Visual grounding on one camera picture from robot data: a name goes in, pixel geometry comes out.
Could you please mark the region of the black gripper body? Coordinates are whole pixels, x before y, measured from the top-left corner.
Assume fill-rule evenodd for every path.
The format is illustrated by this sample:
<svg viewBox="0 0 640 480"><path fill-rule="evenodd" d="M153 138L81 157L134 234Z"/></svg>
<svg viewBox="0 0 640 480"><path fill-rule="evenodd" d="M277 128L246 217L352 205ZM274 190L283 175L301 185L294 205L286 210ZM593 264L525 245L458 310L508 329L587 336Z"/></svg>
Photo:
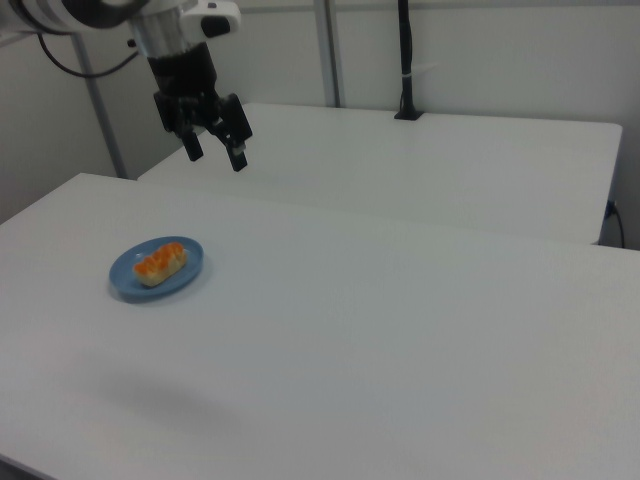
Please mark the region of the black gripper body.
<svg viewBox="0 0 640 480"><path fill-rule="evenodd" d="M206 44L181 54L150 58L148 63L158 85L154 100L166 131L185 143L195 141L197 127L232 143L243 143L252 136L239 97L217 93L217 73Z"/></svg>

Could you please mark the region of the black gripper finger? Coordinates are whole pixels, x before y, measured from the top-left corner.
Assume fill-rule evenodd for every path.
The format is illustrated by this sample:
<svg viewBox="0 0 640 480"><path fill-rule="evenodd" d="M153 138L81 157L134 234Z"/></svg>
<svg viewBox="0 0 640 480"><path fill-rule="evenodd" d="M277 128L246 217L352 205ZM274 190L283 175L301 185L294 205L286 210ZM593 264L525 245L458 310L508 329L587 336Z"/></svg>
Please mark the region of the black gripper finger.
<svg viewBox="0 0 640 480"><path fill-rule="evenodd" d="M224 145L233 171L243 170L247 166L245 143L249 139L248 121L235 122L220 119L215 124L214 134Z"/></svg>
<svg viewBox="0 0 640 480"><path fill-rule="evenodd" d="M189 128L180 135L181 141L191 162L196 162L203 157L203 150L198 140L196 132Z"/></svg>

